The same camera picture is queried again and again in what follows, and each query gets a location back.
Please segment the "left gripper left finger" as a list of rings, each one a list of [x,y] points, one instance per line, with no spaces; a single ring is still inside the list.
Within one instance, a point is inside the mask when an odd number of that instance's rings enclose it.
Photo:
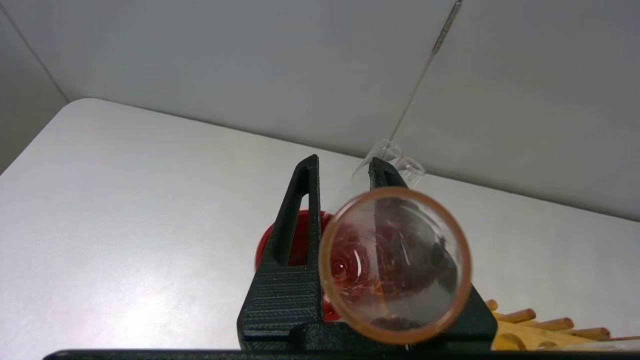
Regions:
[[[290,265],[302,198],[308,198],[307,258]],[[295,167],[258,269],[237,318],[243,351],[282,351],[297,326],[322,321],[318,251],[322,237],[319,157]]]

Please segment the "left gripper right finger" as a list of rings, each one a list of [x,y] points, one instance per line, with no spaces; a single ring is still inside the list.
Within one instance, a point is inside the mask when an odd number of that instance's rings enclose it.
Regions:
[[[466,236],[441,203],[409,187],[395,166],[373,157],[376,257],[384,305],[374,324],[418,349],[489,350],[498,323],[471,280]]]

